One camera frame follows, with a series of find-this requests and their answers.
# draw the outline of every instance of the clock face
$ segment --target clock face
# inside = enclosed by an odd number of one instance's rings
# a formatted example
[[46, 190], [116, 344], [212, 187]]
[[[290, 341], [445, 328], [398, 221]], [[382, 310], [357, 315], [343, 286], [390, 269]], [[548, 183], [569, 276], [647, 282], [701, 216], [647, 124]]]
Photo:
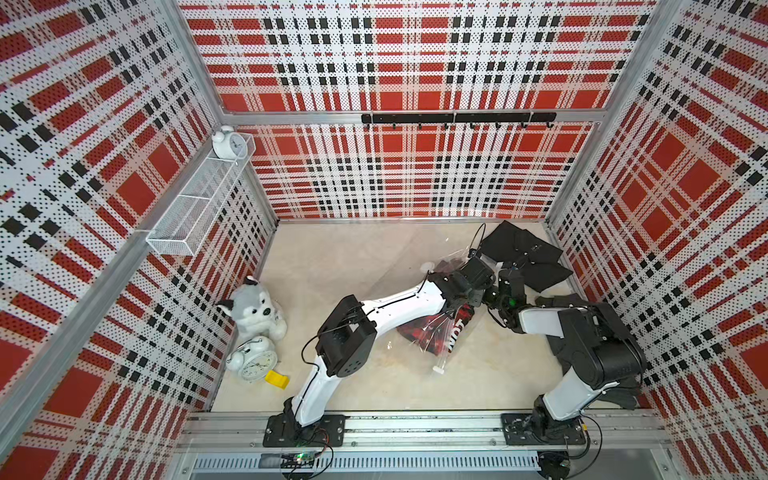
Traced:
[[230, 148], [238, 157], [245, 153], [245, 139], [238, 134], [230, 135]]
[[260, 353], [243, 366], [240, 375], [248, 382], [264, 378], [267, 373], [277, 365], [277, 354], [272, 350]]

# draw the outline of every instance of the yellow block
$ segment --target yellow block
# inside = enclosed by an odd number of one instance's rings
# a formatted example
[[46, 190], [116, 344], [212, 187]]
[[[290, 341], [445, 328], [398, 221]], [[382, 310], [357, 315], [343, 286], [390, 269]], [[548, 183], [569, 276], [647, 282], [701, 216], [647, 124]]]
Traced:
[[280, 375], [278, 372], [275, 372], [274, 370], [270, 370], [266, 377], [264, 377], [267, 383], [274, 385], [275, 387], [279, 389], [285, 390], [288, 386], [288, 377], [285, 375]]

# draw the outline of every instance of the black hook rack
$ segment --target black hook rack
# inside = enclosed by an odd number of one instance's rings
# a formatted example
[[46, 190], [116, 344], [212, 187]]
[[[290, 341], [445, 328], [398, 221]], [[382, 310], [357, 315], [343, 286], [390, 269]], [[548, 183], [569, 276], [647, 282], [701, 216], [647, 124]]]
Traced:
[[495, 124], [501, 128], [502, 124], [519, 124], [520, 128], [526, 128], [531, 123], [542, 123], [547, 128], [554, 127], [554, 121], [558, 113], [554, 111], [515, 111], [504, 113], [450, 113], [450, 114], [363, 114], [361, 122], [370, 124], [389, 124], [392, 129], [397, 129], [397, 124], [416, 124], [419, 130], [423, 124], [442, 124], [445, 130], [452, 124], [469, 124], [474, 130], [477, 124]]

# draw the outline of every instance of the beige floor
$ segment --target beige floor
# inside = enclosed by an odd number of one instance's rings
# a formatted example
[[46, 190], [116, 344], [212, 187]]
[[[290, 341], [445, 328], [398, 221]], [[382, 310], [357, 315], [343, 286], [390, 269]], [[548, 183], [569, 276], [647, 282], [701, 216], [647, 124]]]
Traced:
[[[283, 401], [298, 392], [312, 369], [301, 361], [301, 347], [343, 296], [380, 298], [416, 285], [423, 279], [422, 263], [466, 248], [478, 225], [281, 225], [261, 280], [285, 311], [288, 333], [276, 346], [280, 361], [275, 370], [289, 376], [290, 384], [283, 391], [266, 382], [244, 382], [227, 372], [212, 410], [281, 410]], [[496, 225], [488, 223], [488, 233]], [[517, 225], [546, 238], [538, 223]], [[563, 282], [542, 294], [570, 292]], [[535, 296], [528, 291], [529, 302]], [[306, 349], [310, 362], [315, 356], [313, 346], [314, 342]], [[341, 383], [328, 409], [527, 409], [561, 378], [560, 366], [543, 336], [502, 329], [484, 307], [478, 309], [468, 333], [459, 337], [445, 375], [432, 371], [434, 362], [432, 354], [422, 353], [390, 331], [376, 339], [367, 364]]]

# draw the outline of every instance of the black cloth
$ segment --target black cloth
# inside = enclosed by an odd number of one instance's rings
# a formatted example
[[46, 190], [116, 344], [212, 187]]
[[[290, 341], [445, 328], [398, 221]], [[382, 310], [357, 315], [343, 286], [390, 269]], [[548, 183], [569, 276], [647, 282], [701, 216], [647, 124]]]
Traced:
[[496, 262], [503, 262], [503, 268], [519, 269], [525, 284], [537, 292], [573, 274], [558, 263], [563, 250], [506, 220], [482, 239], [480, 251]]

